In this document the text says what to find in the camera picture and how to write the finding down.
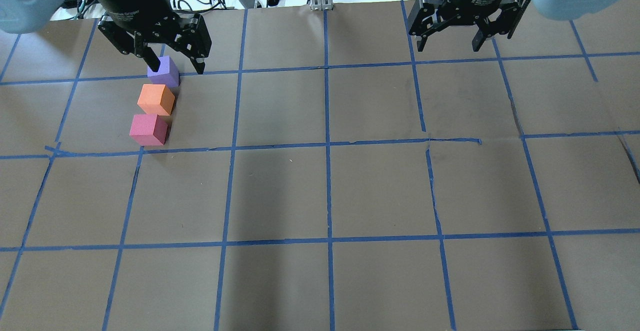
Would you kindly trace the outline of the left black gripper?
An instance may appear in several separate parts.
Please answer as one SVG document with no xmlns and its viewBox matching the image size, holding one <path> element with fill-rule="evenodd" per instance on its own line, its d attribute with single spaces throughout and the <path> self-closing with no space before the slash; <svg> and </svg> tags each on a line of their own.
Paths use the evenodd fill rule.
<svg viewBox="0 0 640 331">
<path fill-rule="evenodd" d="M 188 58 L 197 74 L 204 73 L 212 41 L 202 14 L 182 17 L 170 0 L 98 1 L 110 18 L 98 28 L 122 55 L 133 54 L 157 72 L 162 63 L 148 43 L 165 44 Z"/>
</svg>

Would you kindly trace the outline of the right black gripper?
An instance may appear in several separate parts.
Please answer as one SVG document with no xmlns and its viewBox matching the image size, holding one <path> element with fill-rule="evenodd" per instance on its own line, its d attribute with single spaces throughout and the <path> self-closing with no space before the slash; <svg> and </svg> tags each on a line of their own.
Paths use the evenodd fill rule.
<svg viewBox="0 0 640 331">
<path fill-rule="evenodd" d="M 531 0 L 415 0 L 407 16 L 407 34 L 415 38 L 418 52 L 430 35 L 448 27 L 477 26 L 471 48 L 478 52 L 496 35 L 511 39 Z"/>
</svg>

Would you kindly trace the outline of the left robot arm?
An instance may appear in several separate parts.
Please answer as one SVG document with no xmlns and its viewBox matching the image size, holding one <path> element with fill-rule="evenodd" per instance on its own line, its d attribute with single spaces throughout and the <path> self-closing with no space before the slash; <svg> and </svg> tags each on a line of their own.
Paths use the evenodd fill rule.
<svg viewBox="0 0 640 331">
<path fill-rule="evenodd" d="M 64 0 L 1 0 L 1 30 L 28 34 L 41 30 Z M 181 53 L 197 74 L 205 71 L 211 37 L 204 17 L 193 12 L 182 17 L 170 0 L 97 0 L 106 12 L 100 32 L 122 55 L 134 55 L 157 72 L 162 63 L 151 44 L 163 44 Z"/>
</svg>

